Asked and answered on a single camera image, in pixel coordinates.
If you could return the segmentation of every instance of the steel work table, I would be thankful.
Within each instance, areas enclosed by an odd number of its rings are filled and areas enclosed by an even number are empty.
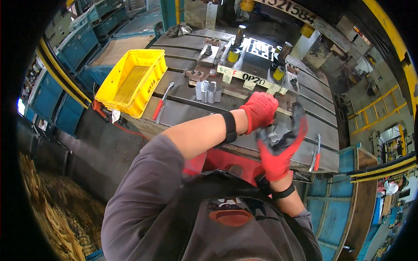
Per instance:
[[[168,71],[156,87],[142,118],[134,119],[124,113],[121,115],[144,134],[153,136],[176,124],[204,117],[211,113],[237,109],[243,105],[250,90],[242,87],[243,81],[240,79],[233,78],[231,84],[226,84],[222,82],[222,75],[211,78],[211,81],[216,81],[217,85],[223,87],[223,93],[220,103],[206,104],[196,100],[194,88],[189,87],[188,79],[182,76],[184,69],[195,68],[206,37],[221,39],[222,46],[234,35],[203,29],[177,38],[161,36],[151,48],[166,51],[165,59]],[[322,139],[321,161],[318,172],[338,172],[339,140],[332,94],[327,86],[328,81],[326,77],[314,73],[302,62],[293,59],[291,56],[288,56],[286,61],[301,69],[298,74],[299,101],[305,107],[308,120],[307,136],[292,158],[291,168],[305,171],[309,168],[317,145],[315,137],[319,133]],[[167,89],[169,81],[174,81],[175,87],[168,95],[160,124],[156,124],[152,120],[152,116],[158,101]],[[254,91],[266,91],[266,88],[256,86]],[[275,132],[279,137],[291,129],[291,119],[286,114],[278,113],[275,123],[278,125]],[[223,145],[222,150],[252,160],[259,160],[254,132],[250,135],[239,136],[235,142]]]

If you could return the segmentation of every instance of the gray t-shirt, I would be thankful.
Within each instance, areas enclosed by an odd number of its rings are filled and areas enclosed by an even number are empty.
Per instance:
[[[167,204],[181,187],[183,167],[183,156],[166,136],[158,135],[143,147],[106,206],[102,225],[106,260],[152,260],[173,213]],[[244,201],[202,202],[182,260],[305,260],[289,225],[268,205],[255,210],[256,215],[268,218],[253,218],[238,227],[209,218],[214,205],[236,204],[249,209]],[[295,219],[320,253],[311,213],[305,209]]]

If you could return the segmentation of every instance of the red glove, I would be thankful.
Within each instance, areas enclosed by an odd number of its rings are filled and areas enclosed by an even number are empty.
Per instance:
[[[257,129],[257,145],[260,151],[260,159],[265,176],[268,181],[277,181],[286,176],[289,172],[290,159],[298,150],[308,132],[308,123],[305,117],[303,106],[294,102],[293,109],[293,130],[284,134],[283,138],[275,145],[270,145],[266,128]]]
[[[277,107],[279,107],[279,102],[273,95],[265,92],[254,92],[250,99],[240,106],[240,109],[244,109],[248,117],[248,130],[245,134],[250,134],[255,129],[270,125],[273,122]]]

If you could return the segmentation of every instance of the red-handled tool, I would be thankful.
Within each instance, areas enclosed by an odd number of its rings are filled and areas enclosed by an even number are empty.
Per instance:
[[[163,98],[158,102],[157,108],[155,109],[154,115],[153,115],[153,120],[156,123],[160,123],[160,119],[161,119],[161,115],[163,114],[163,110],[166,106],[166,100],[167,100],[167,96],[168,96],[168,92],[174,87],[174,81],[170,81],[168,83],[168,87],[166,90],[166,93],[164,93]]]
[[[319,149],[321,148],[321,135],[318,134],[316,137],[318,138],[318,149],[313,153],[311,167],[309,168],[309,171],[318,170],[319,160],[321,158],[321,153],[319,152]]]

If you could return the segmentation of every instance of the red handle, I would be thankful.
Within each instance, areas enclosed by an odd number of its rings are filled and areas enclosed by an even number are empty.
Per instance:
[[[163,100],[160,100],[158,102],[157,108],[155,109],[154,115],[153,115],[153,121],[155,121],[158,117],[158,114],[160,113],[161,108],[163,107]]]
[[[313,169],[315,171],[318,170],[318,167],[319,167],[319,159],[320,158],[321,158],[321,154],[320,153],[316,154],[316,157],[315,157],[315,165],[313,166]]]

